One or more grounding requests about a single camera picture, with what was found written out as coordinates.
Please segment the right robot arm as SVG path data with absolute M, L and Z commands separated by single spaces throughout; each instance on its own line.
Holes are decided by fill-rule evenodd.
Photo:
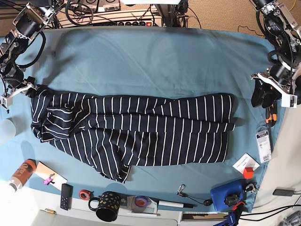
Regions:
M 5 36 L 0 45 L 0 79 L 3 84 L 0 105 L 4 109 L 7 110 L 13 104 L 13 97 L 17 94 L 21 93 L 30 98 L 36 95 L 38 87 L 35 85 L 35 78 L 25 78 L 24 72 L 40 58 L 46 44 L 43 30 L 53 22 L 62 7 L 63 0 L 32 0 L 14 19 L 14 29 Z M 17 64 L 17 58 L 33 44 L 38 35 L 42 37 L 42 45 L 35 59 L 25 65 Z

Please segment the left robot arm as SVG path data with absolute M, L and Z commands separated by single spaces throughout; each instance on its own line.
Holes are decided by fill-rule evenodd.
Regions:
M 285 108 L 301 103 L 301 26 L 287 6 L 277 0 L 253 0 L 257 24 L 273 46 L 265 71 L 252 74 L 255 80 L 253 107 L 268 108 L 277 100 Z

